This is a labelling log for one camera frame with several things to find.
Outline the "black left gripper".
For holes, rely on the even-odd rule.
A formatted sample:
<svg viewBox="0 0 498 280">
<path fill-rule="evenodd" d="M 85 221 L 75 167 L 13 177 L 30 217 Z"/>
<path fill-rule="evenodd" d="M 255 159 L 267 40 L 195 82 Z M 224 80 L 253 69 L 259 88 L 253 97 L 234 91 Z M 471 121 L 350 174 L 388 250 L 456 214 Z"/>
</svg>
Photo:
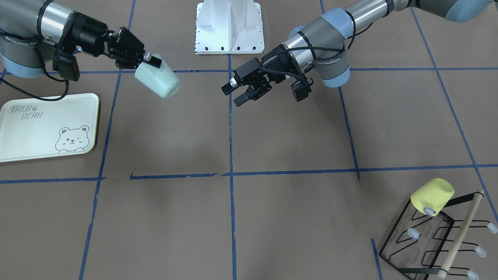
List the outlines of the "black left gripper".
<svg viewBox="0 0 498 280">
<path fill-rule="evenodd" d="M 272 89 L 271 82 L 279 84 L 286 76 L 293 77 L 296 81 L 307 81 L 301 66 L 291 55 L 293 51 L 307 49 L 307 47 L 287 49 L 281 44 L 263 56 L 260 61 L 257 58 L 249 60 L 235 69 L 235 78 L 230 78 L 229 82 L 222 86 L 223 94 L 228 96 L 239 87 L 248 86 L 248 89 L 233 101 L 236 107 L 240 107 L 249 100 L 256 101 L 263 97 Z"/>
</svg>

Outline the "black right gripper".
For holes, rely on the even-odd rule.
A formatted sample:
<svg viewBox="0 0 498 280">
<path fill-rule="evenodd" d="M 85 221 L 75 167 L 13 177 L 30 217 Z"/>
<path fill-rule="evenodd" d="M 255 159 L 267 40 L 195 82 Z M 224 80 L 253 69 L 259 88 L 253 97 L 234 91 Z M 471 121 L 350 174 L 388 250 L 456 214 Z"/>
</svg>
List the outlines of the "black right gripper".
<svg viewBox="0 0 498 280">
<path fill-rule="evenodd" d="M 144 44 L 126 27 L 115 32 L 109 30 L 105 23 L 81 13 L 76 13 L 70 35 L 83 52 L 94 57 L 105 55 L 114 59 L 118 68 L 136 69 L 141 62 L 161 68 L 163 62 L 161 58 L 145 52 Z"/>
</svg>

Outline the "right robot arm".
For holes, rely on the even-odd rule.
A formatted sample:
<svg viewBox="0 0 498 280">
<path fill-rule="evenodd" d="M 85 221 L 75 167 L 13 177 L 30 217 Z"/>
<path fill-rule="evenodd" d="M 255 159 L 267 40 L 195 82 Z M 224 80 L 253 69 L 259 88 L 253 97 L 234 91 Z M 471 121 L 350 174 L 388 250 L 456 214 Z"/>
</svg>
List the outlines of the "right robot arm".
<svg viewBox="0 0 498 280">
<path fill-rule="evenodd" d="M 121 69 L 162 64 L 126 27 L 109 30 L 107 24 L 53 0 L 1 1 L 1 55 L 12 74 L 37 77 L 52 60 L 62 79 L 78 81 L 78 52 L 105 55 Z"/>
</svg>

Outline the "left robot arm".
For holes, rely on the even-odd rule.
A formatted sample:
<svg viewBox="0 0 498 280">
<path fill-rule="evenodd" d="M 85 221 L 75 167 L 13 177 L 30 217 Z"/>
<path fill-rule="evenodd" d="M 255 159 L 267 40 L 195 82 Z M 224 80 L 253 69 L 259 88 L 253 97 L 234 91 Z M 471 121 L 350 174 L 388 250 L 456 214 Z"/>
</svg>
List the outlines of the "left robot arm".
<svg viewBox="0 0 498 280">
<path fill-rule="evenodd" d="M 489 0 L 360 0 L 342 9 L 334 8 L 306 26 L 295 27 L 288 39 L 261 59 L 251 59 L 234 71 L 231 80 L 221 88 L 225 95 L 247 86 L 234 99 L 236 106 L 258 100 L 279 84 L 293 77 L 294 99 L 300 102 L 312 91 L 313 80 L 306 73 L 316 70 L 327 87 L 340 87 L 350 78 L 347 52 L 351 41 L 372 23 L 393 11 L 416 7 L 456 23 L 464 23 L 478 15 Z"/>
</svg>

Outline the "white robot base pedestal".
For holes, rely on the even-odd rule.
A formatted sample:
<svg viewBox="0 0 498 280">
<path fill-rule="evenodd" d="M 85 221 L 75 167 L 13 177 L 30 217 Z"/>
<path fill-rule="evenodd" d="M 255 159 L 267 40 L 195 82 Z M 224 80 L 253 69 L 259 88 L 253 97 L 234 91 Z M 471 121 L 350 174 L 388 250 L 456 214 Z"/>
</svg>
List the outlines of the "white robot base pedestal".
<svg viewBox="0 0 498 280">
<path fill-rule="evenodd" d="M 261 6 L 253 0 L 205 0 L 196 7 L 195 54 L 260 54 Z"/>
</svg>

